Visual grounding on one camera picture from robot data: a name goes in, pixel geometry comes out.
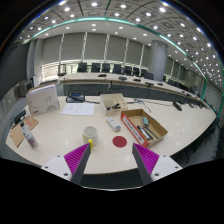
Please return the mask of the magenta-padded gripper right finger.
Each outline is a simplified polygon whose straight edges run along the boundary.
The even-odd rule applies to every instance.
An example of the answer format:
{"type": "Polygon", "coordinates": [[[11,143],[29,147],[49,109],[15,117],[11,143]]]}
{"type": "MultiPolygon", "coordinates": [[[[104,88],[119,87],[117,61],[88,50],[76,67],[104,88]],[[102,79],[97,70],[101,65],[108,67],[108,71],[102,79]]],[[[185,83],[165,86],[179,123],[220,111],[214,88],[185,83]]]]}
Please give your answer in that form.
{"type": "Polygon", "coordinates": [[[150,149],[136,143],[132,146],[132,154],[144,185],[182,169],[182,167],[168,155],[158,155],[150,149]]]}

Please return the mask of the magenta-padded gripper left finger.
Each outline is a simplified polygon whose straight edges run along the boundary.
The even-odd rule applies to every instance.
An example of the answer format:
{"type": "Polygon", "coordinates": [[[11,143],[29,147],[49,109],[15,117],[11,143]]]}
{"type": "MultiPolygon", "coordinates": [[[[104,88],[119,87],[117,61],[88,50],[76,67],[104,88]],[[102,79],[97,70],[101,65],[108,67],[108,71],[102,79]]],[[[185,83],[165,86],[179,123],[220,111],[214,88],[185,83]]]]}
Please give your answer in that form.
{"type": "Polygon", "coordinates": [[[65,155],[55,156],[42,169],[79,185],[90,153],[91,146],[87,143],[65,155]]]}

